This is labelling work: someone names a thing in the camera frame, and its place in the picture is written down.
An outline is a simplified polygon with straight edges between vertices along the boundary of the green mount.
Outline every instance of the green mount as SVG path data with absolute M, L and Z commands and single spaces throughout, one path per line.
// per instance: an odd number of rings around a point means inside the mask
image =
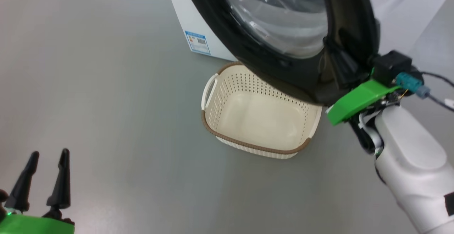
M 10 214 L 0 224 L 0 234 L 73 234 L 74 225 L 50 218 Z
M 335 126 L 399 88 L 399 86 L 388 88 L 372 79 L 364 82 L 331 107 L 328 119 Z

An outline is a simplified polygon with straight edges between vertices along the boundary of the white plastic basket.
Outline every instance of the white plastic basket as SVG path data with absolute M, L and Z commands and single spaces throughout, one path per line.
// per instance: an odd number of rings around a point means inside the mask
M 224 144 L 282 160 L 308 145 L 322 111 L 276 90 L 239 62 L 209 79 L 201 109 L 204 126 Z

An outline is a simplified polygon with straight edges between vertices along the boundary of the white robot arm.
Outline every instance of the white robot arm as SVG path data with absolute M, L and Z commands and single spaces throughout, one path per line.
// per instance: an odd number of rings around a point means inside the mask
M 397 204 L 419 233 L 454 234 L 454 169 L 444 149 L 402 107 L 385 108 L 375 125 L 384 145 L 376 169 Z

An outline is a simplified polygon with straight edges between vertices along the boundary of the washing machine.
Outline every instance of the washing machine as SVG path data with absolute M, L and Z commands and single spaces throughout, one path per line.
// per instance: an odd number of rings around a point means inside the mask
M 348 93 L 355 82 L 348 76 L 336 75 L 346 70 L 331 65 L 337 62 L 331 58 L 342 59 L 342 68 L 355 73 L 360 72 L 357 63 L 368 65 L 368 59 L 378 53 L 407 53 L 444 1 L 172 3 L 192 51 L 238 59 L 277 89 L 307 102 L 330 105 Z

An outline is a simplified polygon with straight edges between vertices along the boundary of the basket handle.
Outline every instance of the basket handle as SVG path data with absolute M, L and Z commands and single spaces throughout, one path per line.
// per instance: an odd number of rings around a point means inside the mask
M 216 85 L 217 85 L 217 77 L 218 76 L 219 76 L 218 74 L 214 74 L 213 76 L 211 76 L 211 78 L 208 80 L 208 82 L 205 85 L 205 89 L 203 90 L 203 95 L 201 97 L 201 109 L 203 111 L 205 110 L 205 108 L 208 107 L 208 105 L 209 105 L 209 103 L 211 101 L 211 97 L 213 96 L 214 89 L 216 88 Z M 214 85 L 211 88 L 211 93 L 210 93 L 210 96 L 208 97 L 208 101 L 207 101 L 206 100 L 206 96 L 208 95 L 208 92 L 209 92 L 210 87 L 213 84 L 213 82 L 214 82 Z

